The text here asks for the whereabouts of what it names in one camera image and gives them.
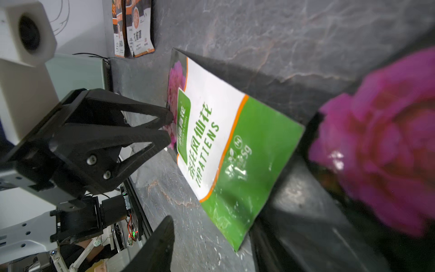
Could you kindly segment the impatiens seed packet green white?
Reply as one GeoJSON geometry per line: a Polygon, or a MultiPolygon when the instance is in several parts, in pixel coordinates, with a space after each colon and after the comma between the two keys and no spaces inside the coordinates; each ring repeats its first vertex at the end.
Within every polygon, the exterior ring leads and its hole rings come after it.
{"type": "Polygon", "coordinates": [[[305,128],[177,49],[168,95],[176,163],[213,224],[239,250],[305,128]]]}

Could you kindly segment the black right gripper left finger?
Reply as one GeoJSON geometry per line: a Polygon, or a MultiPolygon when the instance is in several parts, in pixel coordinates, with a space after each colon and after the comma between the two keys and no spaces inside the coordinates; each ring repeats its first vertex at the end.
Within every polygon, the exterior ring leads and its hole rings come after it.
{"type": "Polygon", "coordinates": [[[174,241],[174,221],[167,215],[123,272],[170,272],[174,241]]]}

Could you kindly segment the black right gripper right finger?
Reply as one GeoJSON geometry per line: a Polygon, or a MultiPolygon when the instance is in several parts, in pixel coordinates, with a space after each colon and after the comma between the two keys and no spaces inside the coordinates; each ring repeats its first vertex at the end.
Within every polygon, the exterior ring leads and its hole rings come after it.
{"type": "Polygon", "coordinates": [[[249,231],[257,272],[388,272],[298,153],[249,231]]]}

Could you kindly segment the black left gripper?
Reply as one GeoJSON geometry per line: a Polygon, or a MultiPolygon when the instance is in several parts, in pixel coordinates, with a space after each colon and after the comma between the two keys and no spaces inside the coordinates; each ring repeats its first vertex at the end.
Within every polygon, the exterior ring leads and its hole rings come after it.
{"type": "Polygon", "coordinates": [[[86,98],[59,103],[1,156],[1,181],[55,206],[84,206],[87,126],[86,98]]]}

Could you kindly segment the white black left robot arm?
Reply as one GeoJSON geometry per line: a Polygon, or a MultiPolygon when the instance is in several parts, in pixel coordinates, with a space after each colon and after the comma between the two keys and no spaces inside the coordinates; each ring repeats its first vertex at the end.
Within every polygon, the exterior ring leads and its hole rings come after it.
{"type": "Polygon", "coordinates": [[[46,252],[65,271],[59,246],[96,239],[123,220],[122,197],[98,201],[167,147],[165,107],[110,91],[75,90],[1,159],[1,187],[22,188],[55,206],[1,230],[1,262],[46,252]]]}

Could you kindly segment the marigold seed packet orange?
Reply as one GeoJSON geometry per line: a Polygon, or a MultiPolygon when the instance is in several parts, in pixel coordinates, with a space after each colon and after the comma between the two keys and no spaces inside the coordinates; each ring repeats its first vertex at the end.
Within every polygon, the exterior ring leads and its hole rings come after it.
{"type": "Polygon", "coordinates": [[[135,58],[155,51],[151,40],[151,6],[151,0],[125,1],[127,40],[135,58]]]}

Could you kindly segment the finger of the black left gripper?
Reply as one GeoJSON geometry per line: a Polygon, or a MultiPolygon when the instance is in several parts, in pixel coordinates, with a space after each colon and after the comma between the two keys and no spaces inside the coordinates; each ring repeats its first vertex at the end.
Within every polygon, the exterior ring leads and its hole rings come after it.
{"type": "Polygon", "coordinates": [[[139,102],[102,89],[90,90],[82,100],[76,124],[98,129],[127,129],[123,112],[152,116],[154,119],[142,126],[146,129],[160,129],[173,121],[171,111],[165,107],[139,102]]]}
{"type": "Polygon", "coordinates": [[[164,130],[66,124],[49,148],[93,194],[114,190],[171,142],[164,130]]]}

